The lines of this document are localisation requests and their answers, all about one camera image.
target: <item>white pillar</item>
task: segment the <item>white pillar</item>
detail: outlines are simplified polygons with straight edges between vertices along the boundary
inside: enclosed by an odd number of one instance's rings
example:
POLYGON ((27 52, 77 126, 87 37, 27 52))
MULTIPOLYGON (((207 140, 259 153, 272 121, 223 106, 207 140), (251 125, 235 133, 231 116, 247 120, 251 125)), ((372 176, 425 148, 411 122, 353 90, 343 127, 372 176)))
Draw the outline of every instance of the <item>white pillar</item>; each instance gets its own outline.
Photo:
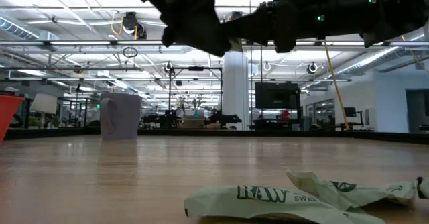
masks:
POLYGON ((242 120, 237 130, 249 130, 249 63, 242 52, 227 52, 223 57, 224 115, 238 115, 242 120))

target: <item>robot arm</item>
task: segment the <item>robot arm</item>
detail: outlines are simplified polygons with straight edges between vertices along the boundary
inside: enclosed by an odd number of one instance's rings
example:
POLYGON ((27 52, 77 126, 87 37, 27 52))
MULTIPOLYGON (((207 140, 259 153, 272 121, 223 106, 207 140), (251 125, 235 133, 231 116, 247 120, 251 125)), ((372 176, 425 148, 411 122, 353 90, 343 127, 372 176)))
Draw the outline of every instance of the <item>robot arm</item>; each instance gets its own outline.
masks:
POLYGON ((416 30, 428 21, 429 0, 273 0, 221 24, 215 0, 149 0, 167 25, 162 37, 222 56, 230 38, 244 38, 289 52, 297 39, 360 34, 365 46, 416 30))

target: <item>orange object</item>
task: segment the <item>orange object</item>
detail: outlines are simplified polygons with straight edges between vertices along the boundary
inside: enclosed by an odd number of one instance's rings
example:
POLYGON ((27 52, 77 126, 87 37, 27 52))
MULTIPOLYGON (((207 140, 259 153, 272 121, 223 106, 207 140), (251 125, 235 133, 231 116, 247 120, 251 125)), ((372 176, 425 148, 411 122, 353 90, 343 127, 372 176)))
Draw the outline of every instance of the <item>orange object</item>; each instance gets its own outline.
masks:
POLYGON ((13 114, 24 100, 22 97, 0 95, 0 143, 3 142, 9 124, 12 122, 13 114))

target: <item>gray cup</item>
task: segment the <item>gray cup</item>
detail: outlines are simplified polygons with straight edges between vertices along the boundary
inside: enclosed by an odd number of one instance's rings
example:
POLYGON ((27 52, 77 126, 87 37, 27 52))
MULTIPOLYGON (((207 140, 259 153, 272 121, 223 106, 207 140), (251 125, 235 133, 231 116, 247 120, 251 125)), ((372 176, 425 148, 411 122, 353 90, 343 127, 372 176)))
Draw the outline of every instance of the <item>gray cup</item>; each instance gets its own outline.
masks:
POLYGON ((123 93, 103 93, 100 100, 103 141, 137 139, 142 98, 123 93))

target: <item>table surface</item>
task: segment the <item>table surface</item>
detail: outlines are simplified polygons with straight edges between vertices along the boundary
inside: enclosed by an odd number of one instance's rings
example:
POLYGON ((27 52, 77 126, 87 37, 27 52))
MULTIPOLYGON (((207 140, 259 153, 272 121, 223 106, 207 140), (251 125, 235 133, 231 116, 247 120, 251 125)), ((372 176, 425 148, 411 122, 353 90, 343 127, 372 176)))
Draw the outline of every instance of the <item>table surface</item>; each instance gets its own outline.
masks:
MULTIPOLYGON (((293 188, 285 168, 378 186, 429 175, 429 147, 329 138, 99 136, 0 145, 0 223, 264 223, 188 219, 183 200, 202 186, 293 188)), ((413 209, 374 207, 386 223, 429 223, 413 209)))

